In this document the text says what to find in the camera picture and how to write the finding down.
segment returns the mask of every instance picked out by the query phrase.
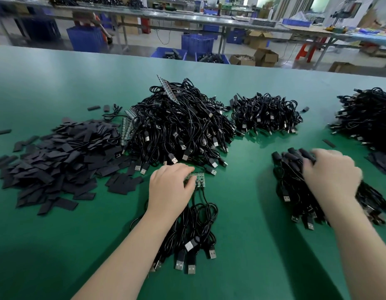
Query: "factory floor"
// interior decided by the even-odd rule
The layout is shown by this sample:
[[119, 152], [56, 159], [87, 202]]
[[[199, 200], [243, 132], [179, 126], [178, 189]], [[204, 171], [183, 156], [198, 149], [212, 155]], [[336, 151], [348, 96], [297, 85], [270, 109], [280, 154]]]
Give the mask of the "factory floor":
[[[3, 19], [6, 30], [10, 34], [12, 45], [55, 50], [73, 50], [66, 31], [67, 28], [74, 26], [73, 21], [56, 19], [56, 22], [61, 33], [61, 40], [57, 42], [26, 42], [24, 37], [22, 37], [18, 27], [16, 26], [14, 19]], [[179, 31], [158, 30], [157, 32], [156, 30], [152, 29], [150, 34], [127, 35], [129, 50], [124, 52], [124, 54], [150, 57], [155, 49], [160, 46], [180, 49], [182, 34], [183, 33]], [[119, 37], [121, 44], [125, 44], [122, 33], [120, 33]], [[113, 41], [114, 44], [110, 46], [109, 49], [105, 52], [111, 54], [119, 54], [121, 47], [117, 44], [118, 42], [116, 36], [114, 36]], [[219, 39], [214, 41], [213, 51], [218, 51], [219, 42]], [[10, 45], [6, 36], [3, 34], [1, 27], [0, 45]], [[283, 69], [310, 70], [313, 68], [321, 53], [320, 51], [316, 51], [312, 61], [307, 63], [304, 58], [300, 58], [300, 60], [295, 61], [295, 57], [301, 48], [300, 44], [270, 42], [268, 48], [279, 55], [279, 61], [276, 63], [275, 68]], [[232, 54], [254, 55], [254, 52], [254, 49], [251, 49], [243, 44], [237, 45], [226, 43], [225, 47], [225, 54], [228, 56], [228, 58]], [[335, 61], [350, 62], [351, 64], [362, 66], [362, 68], [359, 69], [357, 73], [360, 75], [386, 77], [386, 69], [383, 68], [383, 66], [386, 64], [386, 58], [370, 57], [360, 52], [358, 49], [335, 49], [330, 47], [317, 70], [328, 71], [331, 64]]]

